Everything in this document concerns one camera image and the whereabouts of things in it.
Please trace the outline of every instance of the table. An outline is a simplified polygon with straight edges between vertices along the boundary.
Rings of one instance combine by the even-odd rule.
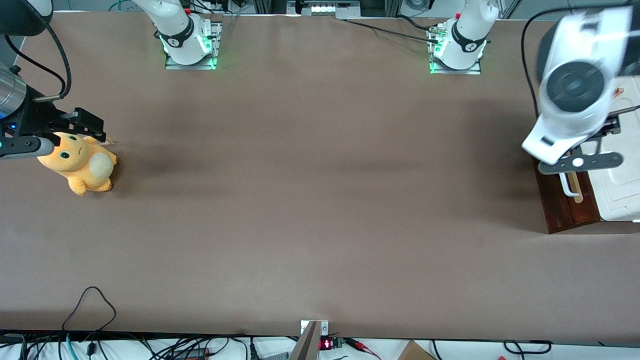
[[[52,25],[74,76],[58,106],[104,118],[121,163],[84,198],[0,163],[0,327],[58,329],[96,285],[111,330],[640,340],[637,235],[544,233],[522,22],[496,23],[482,76],[431,75],[424,44],[328,17],[241,17],[210,72],[163,70],[141,13]],[[24,51],[62,70],[47,35]],[[92,294],[69,327],[109,315]]]

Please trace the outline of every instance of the cable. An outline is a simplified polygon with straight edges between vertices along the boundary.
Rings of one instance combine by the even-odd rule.
[[[373,352],[373,351],[371,351],[371,350],[365,350],[365,353],[366,353],[366,354],[371,354],[371,355],[373,355],[373,356],[377,357],[377,358],[378,358],[378,360],[382,360],[382,358],[380,358],[380,356],[378,356],[375,352]]]
[[[25,6],[27,6],[27,8],[29,8],[29,10],[31,10],[31,12],[34,13],[34,15],[36,15],[38,20],[40,20],[40,22],[44,25],[44,27],[47,28],[47,31],[49,31],[49,34],[51,34],[51,37],[53,38],[53,41],[56,43],[56,47],[58,47],[58,51],[60,52],[60,56],[62,57],[62,62],[65,64],[65,72],[67,73],[67,85],[65,86],[64,90],[61,91],[58,94],[58,96],[54,96],[54,97],[46,96],[44,98],[40,97],[40,98],[36,98],[35,101],[36,102],[38,102],[38,100],[40,100],[40,101],[53,101],[53,100],[58,100],[58,99],[64,99],[65,96],[67,96],[67,94],[69,94],[69,92],[71,91],[71,67],[69,66],[69,60],[67,59],[67,54],[65,53],[65,50],[62,48],[62,44],[60,43],[60,39],[58,39],[58,36],[56,35],[55,31],[53,31],[53,28],[42,17],[40,12],[38,12],[38,10],[36,10],[28,0],[22,0],[22,3]]]
[[[69,319],[71,318],[71,316],[73,316],[76,311],[78,310],[78,307],[80,306],[80,303],[82,303],[82,299],[84,298],[84,295],[87,293],[87,291],[91,290],[91,289],[95,289],[98,293],[100,293],[100,296],[102,297],[102,299],[104,300],[104,302],[111,308],[111,310],[113,311],[113,316],[111,317],[111,319],[106,322],[103,326],[100,326],[98,329],[96,329],[95,332],[100,332],[102,331],[107,325],[111,324],[111,322],[113,322],[113,320],[115,320],[116,316],[118,316],[118,311],[116,311],[116,308],[113,307],[112,303],[109,302],[109,300],[107,300],[107,298],[104,296],[104,294],[102,293],[102,290],[100,290],[100,288],[98,288],[97,286],[89,286],[86,289],[84,289],[84,291],[82,292],[82,295],[80,295],[80,299],[78,300],[78,303],[76,304],[76,307],[74,307],[74,310],[71,311],[71,313],[69,314],[69,316],[67,316],[67,318],[65,319],[65,321],[62,323],[62,330],[63,331],[67,331],[65,329],[65,325],[67,324],[67,321],[69,321]]]
[[[369,29],[373,29],[373,30],[379,30],[379,31],[383,31],[385,33],[390,33],[392,35],[396,35],[399,37],[406,37],[406,38],[412,38],[412,39],[416,39],[416,40],[420,40],[420,41],[426,41],[426,42],[432,42],[434,44],[437,44],[438,41],[435,39],[430,39],[430,38],[421,38],[421,37],[415,37],[413,35],[408,35],[408,34],[403,34],[403,33],[397,33],[395,31],[391,31],[391,30],[387,30],[387,29],[383,29],[383,28],[379,28],[377,26],[372,26],[372,25],[368,25],[368,24],[363,24],[361,22],[353,22],[353,21],[349,21],[349,20],[342,20],[344,22],[348,22],[349,24],[355,24],[355,25],[360,25],[360,26],[364,26],[365,28],[369,28]]]
[[[231,24],[234,23],[234,21],[237,20],[237,18],[240,16],[240,13],[242,12],[242,8],[238,9],[238,12],[236,13],[236,16],[234,16],[233,19],[231,19],[231,21],[222,29],[222,31],[220,31],[220,36],[222,36],[222,34],[225,33],[225,31],[228,29],[229,26],[231,26]]]
[[[516,345],[516,348],[518,348],[517,351],[511,350],[507,344],[514,344]],[[510,352],[513,355],[520,355],[522,357],[522,360],[526,360],[524,355],[543,355],[546,354],[547,352],[551,351],[551,341],[547,341],[545,344],[547,344],[547,348],[545,350],[541,350],[541,351],[523,351],[522,347],[520,347],[520,344],[518,344],[517,341],[515,340],[504,340],[502,342],[502,346],[504,347],[504,350],[507,350],[508,352]]]
[[[61,93],[65,90],[65,88],[67,87],[67,83],[62,78],[62,76],[60,76],[57,72],[51,70],[50,68],[42,65],[41,63],[38,63],[37,61],[35,61],[34,59],[30,58],[29,56],[26,56],[24,53],[22,53],[22,51],[20,51],[20,49],[18,49],[18,47],[13,44],[13,42],[11,41],[11,38],[8,35],[4,36],[4,41],[6,41],[7,45],[9,45],[11,50],[13,50],[18,56],[20,56],[21,58],[23,58],[23,59],[27,60],[28,62],[32,63],[36,67],[38,67],[38,68],[50,73],[51,75],[55,76],[56,79],[58,79],[60,81],[60,84],[61,84],[60,92]]]
[[[602,8],[614,8],[619,6],[625,6],[625,5],[624,4],[594,5],[594,6],[576,6],[573,8],[555,8],[551,10],[545,10],[543,12],[537,13],[536,15],[533,15],[524,24],[524,28],[522,28],[522,35],[520,37],[520,57],[522,58],[522,67],[524,68],[524,75],[527,78],[527,86],[529,87],[529,92],[531,93],[531,99],[533,100],[533,110],[536,114],[536,119],[540,116],[540,112],[538,111],[538,100],[536,99],[536,91],[533,88],[533,82],[531,81],[531,77],[529,75],[529,69],[527,68],[527,56],[525,55],[525,51],[524,51],[525,36],[527,34],[527,28],[529,28],[529,25],[531,25],[533,20],[537,19],[538,17],[541,17],[542,15],[546,15],[548,13],[566,12],[570,10],[593,10],[593,9],[602,9]]]
[[[436,341],[432,339],[431,343],[433,344],[433,352],[436,353],[436,357],[438,358],[438,360],[442,360],[442,358],[440,357],[440,353],[438,352],[438,347],[436,346]]]
[[[407,20],[408,22],[411,23],[411,25],[415,26],[416,28],[419,28],[420,30],[424,30],[424,31],[429,31],[431,28],[434,28],[435,26],[438,26],[438,24],[434,24],[434,25],[431,25],[431,26],[418,25],[415,21],[413,21],[412,18],[410,18],[409,16],[402,15],[400,13],[398,15],[396,15],[396,17],[400,18],[400,19]]]
[[[114,7],[118,6],[118,11],[121,11],[120,9],[120,4],[126,2],[126,1],[131,1],[131,0],[118,0],[115,3],[111,4],[111,6],[109,6],[109,8],[107,9],[108,12],[111,11],[111,9],[113,9]]]
[[[102,353],[102,356],[104,357],[104,360],[109,360],[109,358],[107,357],[107,354],[104,353],[104,349],[102,348],[102,343],[100,342],[100,340],[97,340],[97,343],[98,343],[98,348],[100,349],[100,352]]]
[[[513,13],[516,11],[516,9],[518,8],[518,6],[520,6],[520,3],[522,3],[522,0],[516,0],[514,1],[511,6],[509,6],[509,8],[507,9],[506,12],[504,12],[504,16],[502,17],[503,19],[510,19],[513,16]]]
[[[32,360],[38,360],[38,358],[40,357],[40,352],[42,350],[44,350],[45,345],[49,342],[49,340],[51,340],[51,338],[53,337],[53,335],[49,335],[49,337],[42,343],[42,347],[38,348],[38,346],[36,346],[36,356],[33,357]]]
[[[58,335],[58,359],[62,360],[62,349],[61,349],[61,343],[62,343],[62,334],[63,332],[60,332],[60,335]]]
[[[67,347],[69,348],[69,353],[71,354],[71,357],[73,357],[74,360],[79,360],[78,356],[76,355],[76,352],[74,351],[74,348],[71,346],[71,339],[69,338],[69,333],[67,333]]]
[[[236,341],[242,345],[244,345],[244,349],[246,350],[246,352],[244,353],[244,360],[249,360],[249,348],[246,346],[246,344],[244,343],[244,341],[238,340],[236,338],[229,338],[233,341]]]

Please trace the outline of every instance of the metal mounting plate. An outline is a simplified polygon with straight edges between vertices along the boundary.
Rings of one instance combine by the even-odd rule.
[[[164,63],[164,68],[166,70],[216,70],[216,66],[218,65],[218,51],[220,50],[222,23],[211,22],[209,19],[205,19],[204,21],[209,21],[211,23],[211,29],[207,30],[209,29],[208,27],[205,29],[202,43],[207,48],[210,47],[212,51],[203,57],[202,60],[192,65],[180,65],[173,61],[167,54],[166,61]],[[212,39],[209,40],[206,38],[208,36],[212,36]]]
[[[307,325],[309,324],[309,322],[314,322],[314,321],[318,321],[320,322],[320,328],[321,328],[321,336],[327,336],[329,335],[329,321],[327,320],[302,320],[300,321],[300,334],[302,335],[303,332],[305,332],[305,329],[307,328]]]

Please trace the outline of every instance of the black cable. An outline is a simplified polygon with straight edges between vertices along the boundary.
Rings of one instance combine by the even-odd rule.
[[[436,346],[436,341],[432,339],[431,343],[433,344],[433,352],[436,353],[436,357],[438,358],[438,360],[442,360],[442,358],[440,357],[440,353],[438,352],[438,347]]]
[[[238,342],[238,343],[240,343],[240,344],[244,345],[244,349],[245,349],[245,352],[244,352],[244,360],[249,360],[249,347],[247,347],[247,346],[246,346],[246,344],[244,343],[244,341],[238,340],[238,339],[236,339],[236,338],[229,338],[229,339],[231,339],[231,340],[233,340],[233,341],[236,341],[236,342]]]
[[[213,352],[213,355],[219,354],[222,350],[224,350],[224,349],[225,349],[225,347],[227,347],[227,345],[229,345],[229,338],[227,338],[227,342],[226,342],[224,345],[222,345],[222,347],[221,347],[218,351]]]
[[[621,5],[576,6],[576,7],[572,7],[572,8],[555,8],[555,9],[551,9],[551,10],[545,10],[543,12],[537,13],[536,15],[533,15],[524,24],[524,28],[522,28],[522,35],[520,37],[520,56],[522,58],[522,67],[524,68],[524,75],[527,78],[527,86],[529,87],[529,92],[531,93],[531,99],[533,100],[533,110],[534,110],[534,112],[536,114],[536,119],[540,116],[540,112],[538,111],[538,100],[536,99],[536,91],[533,88],[533,82],[531,81],[531,77],[529,75],[529,69],[527,68],[527,56],[525,55],[525,51],[524,51],[525,36],[527,34],[527,28],[529,27],[529,25],[531,25],[533,20],[537,19],[538,17],[541,17],[542,15],[546,15],[548,13],[566,12],[566,11],[570,11],[570,10],[593,10],[593,9],[603,9],[603,8],[614,8],[614,7],[619,7],[619,6],[624,6],[624,4],[621,4]]]
[[[29,1],[22,0],[22,3],[24,4],[24,6],[27,6],[27,8],[29,8],[34,13],[34,15],[36,15],[36,17],[38,18],[38,20],[40,20],[40,22],[44,25],[44,27],[47,28],[47,31],[49,31],[49,34],[51,34],[51,37],[53,38],[53,41],[56,43],[56,47],[58,47],[58,51],[60,52],[60,56],[62,57],[62,62],[65,64],[65,72],[67,73],[67,84],[64,87],[64,90],[58,94],[60,99],[64,99],[65,96],[67,96],[67,94],[69,94],[69,92],[71,91],[71,67],[69,66],[69,60],[67,59],[67,54],[65,53],[65,50],[62,48],[60,39],[58,39],[58,36],[53,31],[53,28],[51,28],[51,25],[49,25],[49,23],[42,17],[40,12],[38,12],[38,10],[36,10]]]
[[[514,344],[516,345],[516,348],[518,349],[517,351],[515,350],[511,350],[507,344]],[[522,360],[526,360],[524,355],[543,355],[546,354],[547,352],[551,351],[551,341],[548,341],[545,343],[547,345],[547,348],[544,350],[540,350],[540,351],[523,351],[522,347],[520,347],[520,344],[518,344],[517,341],[515,340],[504,340],[502,342],[502,346],[504,347],[504,350],[507,350],[508,352],[510,352],[513,355],[520,355],[522,357]]]
[[[102,344],[100,343],[100,339],[98,339],[96,342],[98,343],[98,348],[100,349],[100,352],[102,353],[102,356],[104,357],[104,360],[109,360],[109,358],[107,357],[107,354],[105,354],[104,350],[102,349]]]
[[[37,61],[35,61],[34,59],[30,58],[29,56],[26,56],[22,51],[20,51],[20,49],[18,49],[17,46],[15,46],[13,44],[13,42],[11,41],[11,38],[8,35],[4,36],[4,41],[6,41],[7,45],[9,45],[11,50],[13,50],[18,56],[20,56],[21,58],[27,60],[28,62],[32,63],[33,65],[37,66],[38,68],[40,68],[40,69],[50,73],[51,75],[55,76],[56,79],[58,79],[60,81],[60,85],[61,85],[60,93],[65,91],[65,88],[67,87],[67,83],[62,78],[62,76],[60,76],[57,72],[51,70],[50,68],[42,65],[41,63],[38,63]]]
[[[100,288],[98,288],[97,286],[89,286],[86,289],[84,289],[84,291],[82,292],[82,295],[80,295],[80,299],[78,300],[78,303],[76,304],[76,307],[74,307],[74,310],[71,311],[71,313],[69,314],[69,316],[67,316],[67,318],[65,319],[65,321],[62,323],[62,330],[63,331],[67,331],[65,329],[65,325],[67,324],[67,321],[69,321],[69,319],[71,318],[71,316],[73,316],[76,311],[78,310],[78,307],[80,306],[80,303],[82,303],[82,299],[84,298],[84,295],[87,293],[87,291],[91,290],[91,289],[95,289],[100,296],[102,297],[102,299],[104,300],[104,302],[111,308],[111,310],[113,311],[113,316],[111,317],[111,319],[106,322],[103,326],[100,326],[98,329],[96,329],[96,331],[94,332],[100,332],[102,331],[107,325],[111,324],[111,322],[113,322],[113,320],[115,320],[116,316],[118,316],[118,311],[116,311],[116,308],[113,307],[112,303],[109,302],[109,300],[107,300],[107,298],[104,296],[104,294],[102,293],[102,290],[100,290]]]
[[[390,33],[392,35],[396,35],[396,36],[399,36],[399,37],[412,38],[412,39],[416,39],[416,40],[420,40],[420,41],[432,42],[434,44],[438,43],[438,41],[435,40],[435,39],[415,37],[413,35],[398,33],[398,32],[395,32],[395,31],[379,28],[377,26],[363,24],[361,22],[353,22],[353,21],[349,21],[349,20],[342,20],[342,21],[348,22],[349,24],[355,24],[355,25],[364,26],[365,28],[369,28],[369,29],[373,29],[373,30],[384,31],[385,33]]]
[[[411,25],[415,26],[416,28],[419,28],[420,30],[424,30],[424,31],[429,31],[429,29],[433,28],[434,26],[438,26],[438,24],[434,24],[434,25],[431,25],[431,26],[418,25],[415,21],[413,21],[412,18],[410,18],[409,16],[406,16],[406,15],[403,15],[401,13],[397,14],[396,17],[400,18],[400,19],[407,20],[408,22],[411,23]]]
[[[63,331],[60,332],[60,335],[58,335],[58,358],[59,360],[62,360],[62,349],[60,347],[60,343],[62,342],[62,335],[64,334]]]

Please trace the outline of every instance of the stuffed animal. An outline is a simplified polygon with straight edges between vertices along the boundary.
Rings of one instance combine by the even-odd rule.
[[[96,145],[96,139],[67,133],[55,133],[60,137],[60,146],[38,160],[49,169],[67,178],[74,193],[84,196],[87,190],[107,192],[111,190],[109,176],[118,158]]]

